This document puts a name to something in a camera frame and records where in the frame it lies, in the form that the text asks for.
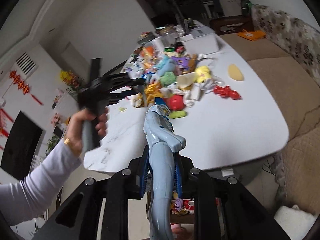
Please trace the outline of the white sleeved left forearm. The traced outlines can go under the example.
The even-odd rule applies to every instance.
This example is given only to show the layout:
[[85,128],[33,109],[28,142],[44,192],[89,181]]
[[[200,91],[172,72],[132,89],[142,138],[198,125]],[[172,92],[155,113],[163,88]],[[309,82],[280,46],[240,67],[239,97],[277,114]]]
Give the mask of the white sleeved left forearm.
[[1,185],[1,213],[8,225],[14,226],[44,214],[80,164],[80,158],[60,141],[25,178],[15,184]]

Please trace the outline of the person's left hand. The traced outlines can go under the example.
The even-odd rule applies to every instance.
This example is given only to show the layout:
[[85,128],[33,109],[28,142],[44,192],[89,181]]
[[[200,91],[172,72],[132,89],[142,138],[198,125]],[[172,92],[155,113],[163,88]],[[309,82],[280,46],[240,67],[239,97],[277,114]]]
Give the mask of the person's left hand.
[[72,115],[64,143],[76,157],[83,151],[99,147],[99,141],[106,136],[107,111],[105,109],[102,115],[96,116],[88,109],[82,109]]

